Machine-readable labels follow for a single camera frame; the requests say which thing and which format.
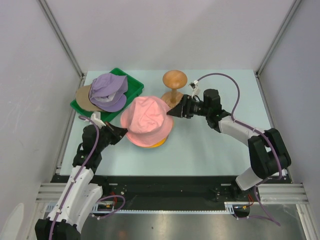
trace white table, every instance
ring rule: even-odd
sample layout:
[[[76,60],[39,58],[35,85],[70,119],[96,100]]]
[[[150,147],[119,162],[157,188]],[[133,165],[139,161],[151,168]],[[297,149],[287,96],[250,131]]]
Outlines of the white table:
[[[124,70],[144,84],[141,96],[161,97],[169,91],[162,82],[166,70]],[[101,74],[109,71],[89,71],[84,85],[89,85]],[[208,73],[224,73],[233,77],[240,87],[240,102],[235,117],[255,127],[269,129],[267,113],[252,70],[184,70],[187,85],[180,91],[191,94],[188,84]],[[223,109],[231,112],[237,89],[226,77],[209,76],[199,82],[203,99],[205,89],[217,89]],[[64,154],[61,175],[69,175],[83,128],[88,124],[76,114],[67,148]],[[119,114],[111,123],[120,125]],[[102,161],[96,175],[108,176],[223,176],[239,175],[250,166],[248,148],[228,135],[209,128],[205,117],[191,119],[174,118],[174,127],[164,145],[146,149],[133,145],[125,137],[117,145],[108,146],[102,152]]]

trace pink bucket hat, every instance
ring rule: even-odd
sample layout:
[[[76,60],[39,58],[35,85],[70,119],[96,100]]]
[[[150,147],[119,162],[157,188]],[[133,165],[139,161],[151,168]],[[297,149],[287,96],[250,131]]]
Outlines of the pink bucket hat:
[[[156,96],[138,96],[121,115],[121,126],[128,129],[127,138],[139,147],[151,147],[165,139],[173,118],[170,107]]]

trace brown cap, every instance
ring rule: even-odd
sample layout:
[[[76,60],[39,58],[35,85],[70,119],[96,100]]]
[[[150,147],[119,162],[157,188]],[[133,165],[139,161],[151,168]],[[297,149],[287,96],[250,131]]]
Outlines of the brown cap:
[[[91,84],[80,87],[75,93],[76,103],[80,106],[80,108],[88,112],[95,112],[95,111],[105,112],[104,110],[97,107],[96,105],[93,105],[90,102],[90,99],[89,99],[90,89],[91,89]]]
[[[183,88],[188,81],[187,75],[179,70],[167,71],[163,75],[163,83],[170,89],[180,89]]]

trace purple baseball cap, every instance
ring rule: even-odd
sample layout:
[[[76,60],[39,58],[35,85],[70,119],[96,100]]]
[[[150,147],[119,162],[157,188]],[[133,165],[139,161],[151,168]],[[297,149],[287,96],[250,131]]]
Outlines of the purple baseball cap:
[[[127,76],[105,73],[93,80],[89,100],[104,111],[117,112],[127,102],[127,97],[124,95],[126,91],[128,91]]]

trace green plastic bin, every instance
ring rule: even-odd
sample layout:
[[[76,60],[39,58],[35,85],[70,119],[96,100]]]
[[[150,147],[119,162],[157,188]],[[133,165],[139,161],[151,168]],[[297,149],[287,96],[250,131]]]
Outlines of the green plastic bin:
[[[124,107],[116,112],[107,112],[107,111],[102,111],[101,112],[101,120],[103,122],[111,122],[112,119],[114,119],[123,109],[125,109],[134,99],[135,97],[138,97],[142,93],[142,89],[145,87],[141,82],[138,80],[134,79],[132,76],[126,74],[124,71],[122,71],[119,68],[114,68],[110,73],[118,76],[127,76],[128,80],[128,91],[124,93],[126,96],[126,103]],[[70,103],[70,106],[79,114],[91,117],[92,111],[86,111],[83,110],[77,103],[76,100],[73,100]]]

